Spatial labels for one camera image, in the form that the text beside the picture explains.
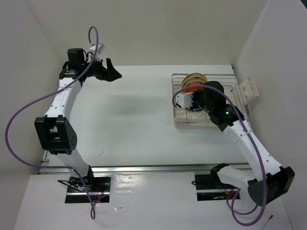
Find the orange plate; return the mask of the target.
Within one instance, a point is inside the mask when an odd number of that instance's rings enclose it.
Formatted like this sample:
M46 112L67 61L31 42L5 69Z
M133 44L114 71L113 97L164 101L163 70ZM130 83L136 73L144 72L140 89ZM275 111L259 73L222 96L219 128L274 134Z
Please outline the orange plate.
M184 92L188 93L188 92L194 92L194 91L197 91L197 90L202 90L203 86L202 85L193 85L193 86L188 86L184 89L185 89Z

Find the cream floral plate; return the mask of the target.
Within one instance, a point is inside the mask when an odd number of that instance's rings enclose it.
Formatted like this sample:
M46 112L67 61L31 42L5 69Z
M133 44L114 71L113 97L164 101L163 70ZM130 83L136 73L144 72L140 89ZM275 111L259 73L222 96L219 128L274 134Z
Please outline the cream floral plate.
M188 87L188 86L193 86L193 85L203 85L204 83L200 82L200 81L194 81L189 83L188 85L182 86L182 89Z
M182 86L188 85L189 83L194 81L200 81L202 83L205 83L208 80L204 75L187 75L182 81Z

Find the cream plate with dark blotch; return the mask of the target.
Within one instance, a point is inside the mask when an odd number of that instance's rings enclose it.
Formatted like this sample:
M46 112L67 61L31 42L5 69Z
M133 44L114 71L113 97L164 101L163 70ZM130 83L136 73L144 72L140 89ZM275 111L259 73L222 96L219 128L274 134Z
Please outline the cream plate with dark blotch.
M188 74L182 82L184 81L202 81L202 82L207 82L207 77L204 74L201 73L191 73Z

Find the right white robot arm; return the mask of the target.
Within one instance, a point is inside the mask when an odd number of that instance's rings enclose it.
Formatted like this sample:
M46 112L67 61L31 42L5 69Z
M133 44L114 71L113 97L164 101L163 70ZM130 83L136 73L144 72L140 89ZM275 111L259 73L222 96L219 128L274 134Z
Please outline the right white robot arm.
M247 191L252 201L263 206L287 193L295 172L283 167L262 145L236 106L226 101L224 88L208 81L193 94L193 102L205 110L210 120L238 147L252 172L237 170L221 163L210 170L210 183L215 188L225 184Z

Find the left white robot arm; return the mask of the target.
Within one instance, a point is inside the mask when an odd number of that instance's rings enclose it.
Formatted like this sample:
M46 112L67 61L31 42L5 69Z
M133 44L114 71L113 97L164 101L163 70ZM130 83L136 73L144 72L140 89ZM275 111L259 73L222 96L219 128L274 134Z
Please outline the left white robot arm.
M83 83L89 77L112 82L122 75L109 58L106 66L99 57L104 45L94 44L89 52L82 48L68 49L68 61L59 74L59 88L43 117L35 119L35 129L42 148L55 155L70 172L70 184L88 192L95 186L94 174L77 150L77 134L70 124L73 104Z

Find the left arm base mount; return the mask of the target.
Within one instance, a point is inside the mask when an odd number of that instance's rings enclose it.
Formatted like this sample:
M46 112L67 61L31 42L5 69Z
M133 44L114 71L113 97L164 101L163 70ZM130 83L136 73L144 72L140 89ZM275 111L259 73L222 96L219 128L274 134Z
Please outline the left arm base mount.
M70 177L69 180L58 180L58 182L67 187L66 204L89 203L86 190L93 203L109 203L110 201L110 176L94 177L92 185L85 180L86 186L83 186L79 178L73 177Z

